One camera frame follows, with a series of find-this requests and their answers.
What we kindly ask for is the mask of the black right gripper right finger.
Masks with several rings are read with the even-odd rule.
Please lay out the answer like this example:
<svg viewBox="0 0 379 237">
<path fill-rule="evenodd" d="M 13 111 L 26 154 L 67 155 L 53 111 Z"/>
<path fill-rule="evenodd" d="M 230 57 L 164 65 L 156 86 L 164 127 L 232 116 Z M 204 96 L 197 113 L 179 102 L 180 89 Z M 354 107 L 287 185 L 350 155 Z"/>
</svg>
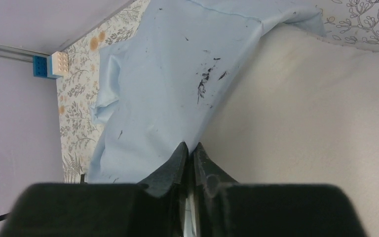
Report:
<svg viewBox="0 0 379 237">
<path fill-rule="evenodd" d="M 347 195 L 328 184 L 243 184 L 192 153 L 194 232 L 199 237 L 364 237 Z"/>
</svg>

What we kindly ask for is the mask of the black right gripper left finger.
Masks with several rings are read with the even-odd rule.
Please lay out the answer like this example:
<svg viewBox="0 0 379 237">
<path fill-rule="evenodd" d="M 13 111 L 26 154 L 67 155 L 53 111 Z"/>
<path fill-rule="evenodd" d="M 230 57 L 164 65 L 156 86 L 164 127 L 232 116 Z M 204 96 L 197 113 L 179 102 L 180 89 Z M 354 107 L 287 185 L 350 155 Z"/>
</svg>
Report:
<svg viewBox="0 0 379 237">
<path fill-rule="evenodd" d="M 37 183 L 17 199 L 1 237 L 181 237 L 189 151 L 130 184 Z"/>
</svg>

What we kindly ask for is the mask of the light blue pillowcase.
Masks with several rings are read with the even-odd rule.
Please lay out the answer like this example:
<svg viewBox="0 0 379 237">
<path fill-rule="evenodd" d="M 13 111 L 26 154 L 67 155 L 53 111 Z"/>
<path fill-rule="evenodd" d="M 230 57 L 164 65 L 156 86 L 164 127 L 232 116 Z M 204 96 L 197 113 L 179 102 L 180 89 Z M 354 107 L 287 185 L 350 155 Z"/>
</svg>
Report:
<svg viewBox="0 0 379 237">
<path fill-rule="evenodd" d="M 304 0 L 152 0 L 135 36 L 100 52 L 91 106 L 104 130 L 89 183 L 137 183 L 181 142 L 193 151 L 260 38 L 280 23 L 325 34 Z"/>
</svg>

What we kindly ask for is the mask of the cream white pillow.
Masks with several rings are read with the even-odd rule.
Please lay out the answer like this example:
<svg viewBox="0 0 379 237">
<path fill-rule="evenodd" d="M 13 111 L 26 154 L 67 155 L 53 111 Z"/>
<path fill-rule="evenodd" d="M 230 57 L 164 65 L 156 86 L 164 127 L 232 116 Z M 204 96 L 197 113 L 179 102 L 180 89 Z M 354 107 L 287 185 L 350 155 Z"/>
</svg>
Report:
<svg viewBox="0 0 379 237">
<path fill-rule="evenodd" d="M 273 28 L 201 143 L 239 182 L 340 187 L 366 234 L 379 237 L 379 52 Z"/>
</svg>

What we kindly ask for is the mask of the blue and white block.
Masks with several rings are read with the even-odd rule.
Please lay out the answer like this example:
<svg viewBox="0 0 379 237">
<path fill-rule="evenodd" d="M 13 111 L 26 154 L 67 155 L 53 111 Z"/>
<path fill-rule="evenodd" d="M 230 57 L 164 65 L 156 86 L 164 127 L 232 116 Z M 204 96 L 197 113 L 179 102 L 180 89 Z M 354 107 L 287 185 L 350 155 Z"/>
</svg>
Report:
<svg viewBox="0 0 379 237">
<path fill-rule="evenodd" d="M 50 56 L 33 57 L 33 76 L 46 79 L 57 79 L 69 74 L 68 54 L 56 51 Z"/>
</svg>

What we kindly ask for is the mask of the floral patterned table mat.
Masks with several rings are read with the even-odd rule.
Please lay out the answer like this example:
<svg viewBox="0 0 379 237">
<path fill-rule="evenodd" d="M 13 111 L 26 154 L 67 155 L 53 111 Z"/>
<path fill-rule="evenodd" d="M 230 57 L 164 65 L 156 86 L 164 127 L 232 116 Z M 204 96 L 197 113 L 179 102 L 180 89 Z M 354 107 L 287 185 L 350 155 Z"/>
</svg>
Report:
<svg viewBox="0 0 379 237">
<path fill-rule="evenodd" d="M 99 91 L 99 50 L 133 37 L 148 4 L 147 0 L 132 1 L 65 49 L 69 74 L 56 85 L 66 183 L 85 182 L 103 130 L 92 122 L 89 111 Z M 328 38 L 379 51 L 379 0 L 309 0 L 307 4 L 320 11 Z"/>
</svg>

